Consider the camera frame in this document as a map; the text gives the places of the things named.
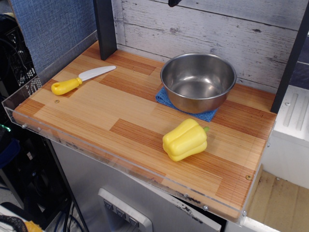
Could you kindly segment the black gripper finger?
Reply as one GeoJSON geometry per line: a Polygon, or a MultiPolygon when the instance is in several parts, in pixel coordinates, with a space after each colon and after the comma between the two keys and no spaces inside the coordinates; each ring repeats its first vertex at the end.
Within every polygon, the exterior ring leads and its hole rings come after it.
{"type": "Polygon", "coordinates": [[[168,0],[168,5],[169,7],[174,7],[177,6],[180,2],[181,0],[168,0]]]}

